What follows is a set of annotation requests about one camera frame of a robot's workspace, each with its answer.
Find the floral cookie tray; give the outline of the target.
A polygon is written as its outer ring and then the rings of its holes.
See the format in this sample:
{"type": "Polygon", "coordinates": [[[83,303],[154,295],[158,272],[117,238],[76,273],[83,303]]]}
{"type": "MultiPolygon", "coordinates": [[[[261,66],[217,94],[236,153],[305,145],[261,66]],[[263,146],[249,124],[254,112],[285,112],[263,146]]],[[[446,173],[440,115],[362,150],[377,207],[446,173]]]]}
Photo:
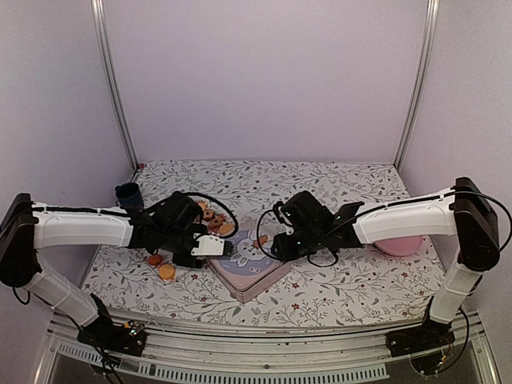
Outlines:
{"type": "Polygon", "coordinates": [[[208,257],[230,254],[233,246],[227,240],[239,229],[236,216],[215,199],[222,214],[203,202],[195,201],[196,194],[173,194],[144,209],[151,221],[142,231],[147,262],[158,269],[162,280],[172,280],[175,267],[201,269],[208,257]]]}

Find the metal tin lid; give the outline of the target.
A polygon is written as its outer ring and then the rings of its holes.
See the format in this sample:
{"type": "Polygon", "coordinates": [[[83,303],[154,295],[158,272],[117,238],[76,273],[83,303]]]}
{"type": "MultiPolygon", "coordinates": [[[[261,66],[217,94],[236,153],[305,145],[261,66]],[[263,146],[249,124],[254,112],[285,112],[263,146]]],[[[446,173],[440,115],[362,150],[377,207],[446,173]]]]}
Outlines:
{"type": "Polygon", "coordinates": [[[230,262],[236,262],[239,266],[244,266],[249,261],[260,261],[264,258],[270,258],[264,255],[264,253],[258,247],[258,243],[260,242],[263,250],[267,253],[270,252],[273,239],[267,234],[262,234],[259,238],[256,238],[255,230],[241,230],[235,236],[233,236],[230,241],[234,245],[234,252],[232,255],[209,258],[208,265],[210,261],[224,258],[228,259],[230,262]]]}

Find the metal divided cookie tin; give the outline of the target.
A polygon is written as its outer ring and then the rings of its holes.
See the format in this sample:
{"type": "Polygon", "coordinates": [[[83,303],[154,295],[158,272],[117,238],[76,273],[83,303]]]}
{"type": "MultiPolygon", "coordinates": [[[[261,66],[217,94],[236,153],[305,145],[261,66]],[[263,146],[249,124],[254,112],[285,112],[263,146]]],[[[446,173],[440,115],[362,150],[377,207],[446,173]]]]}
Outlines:
{"type": "Polygon", "coordinates": [[[210,261],[209,267],[230,295],[241,303],[256,298],[291,271],[291,264],[271,258],[249,261],[244,266],[224,258],[210,261]]]}

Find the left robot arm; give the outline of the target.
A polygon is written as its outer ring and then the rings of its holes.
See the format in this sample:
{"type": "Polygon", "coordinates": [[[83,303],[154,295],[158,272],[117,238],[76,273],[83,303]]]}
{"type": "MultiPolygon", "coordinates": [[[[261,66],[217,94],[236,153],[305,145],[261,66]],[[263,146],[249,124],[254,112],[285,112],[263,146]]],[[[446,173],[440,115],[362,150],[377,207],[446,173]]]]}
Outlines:
{"type": "Polygon", "coordinates": [[[54,246],[107,245],[190,254],[206,234],[199,205],[174,192],[149,208],[82,208],[36,203],[18,194],[1,221],[1,282],[23,288],[65,313],[81,340],[103,349],[141,338],[114,324],[108,309],[37,256],[54,246]]]}

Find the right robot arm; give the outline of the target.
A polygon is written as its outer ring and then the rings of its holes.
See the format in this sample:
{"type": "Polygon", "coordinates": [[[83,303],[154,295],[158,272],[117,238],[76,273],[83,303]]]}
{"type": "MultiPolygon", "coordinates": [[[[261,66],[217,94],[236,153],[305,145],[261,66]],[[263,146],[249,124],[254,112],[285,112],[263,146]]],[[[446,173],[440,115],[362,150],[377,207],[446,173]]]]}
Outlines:
{"type": "Polygon", "coordinates": [[[415,354],[454,342],[451,323],[482,276],[499,262],[501,246],[496,200],[484,195],[468,177],[451,188],[382,204],[352,202],[336,213],[303,191],[273,207],[287,227],[274,237],[271,254],[288,262],[321,249],[360,248],[381,241],[424,235],[455,236],[458,254],[446,278],[429,300],[422,323],[386,335],[392,356],[415,354]]]}

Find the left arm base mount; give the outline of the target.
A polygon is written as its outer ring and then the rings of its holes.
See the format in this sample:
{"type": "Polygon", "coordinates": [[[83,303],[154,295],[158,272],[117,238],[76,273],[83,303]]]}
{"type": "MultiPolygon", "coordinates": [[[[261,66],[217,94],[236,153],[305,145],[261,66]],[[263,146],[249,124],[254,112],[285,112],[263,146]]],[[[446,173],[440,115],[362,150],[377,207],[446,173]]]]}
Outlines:
{"type": "Polygon", "coordinates": [[[116,325],[109,318],[97,318],[88,326],[81,326],[77,340],[100,350],[141,357],[147,334],[133,327],[116,325]]]}

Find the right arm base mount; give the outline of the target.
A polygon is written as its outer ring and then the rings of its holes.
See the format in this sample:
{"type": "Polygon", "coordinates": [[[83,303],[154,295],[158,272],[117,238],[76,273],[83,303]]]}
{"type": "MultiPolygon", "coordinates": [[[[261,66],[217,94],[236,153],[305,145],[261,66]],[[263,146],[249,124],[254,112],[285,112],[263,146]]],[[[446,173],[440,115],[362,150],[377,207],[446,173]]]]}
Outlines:
{"type": "Polygon", "coordinates": [[[440,324],[430,320],[419,326],[386,334],[386,347],[394,358],[436,349],[432,354],[423,354],[410,359],[413,369],[424,376],[436,375],[441,371],[454,341],[455,336],[450,324],[440,324]]]}

